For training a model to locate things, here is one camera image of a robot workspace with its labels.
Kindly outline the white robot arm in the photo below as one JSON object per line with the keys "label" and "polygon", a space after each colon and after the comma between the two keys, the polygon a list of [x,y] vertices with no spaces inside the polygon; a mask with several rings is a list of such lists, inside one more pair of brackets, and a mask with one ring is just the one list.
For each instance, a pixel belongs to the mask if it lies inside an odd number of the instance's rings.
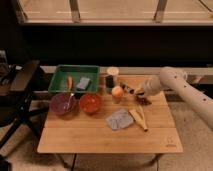
{"label": "white robot arm", "polygon": [[134,94],[144,98],[168,89],[175,91],[213,131],[213,99],[191,86],[187,82],[187,73],[182,69],[163,67],[158,75],[143,81]]}

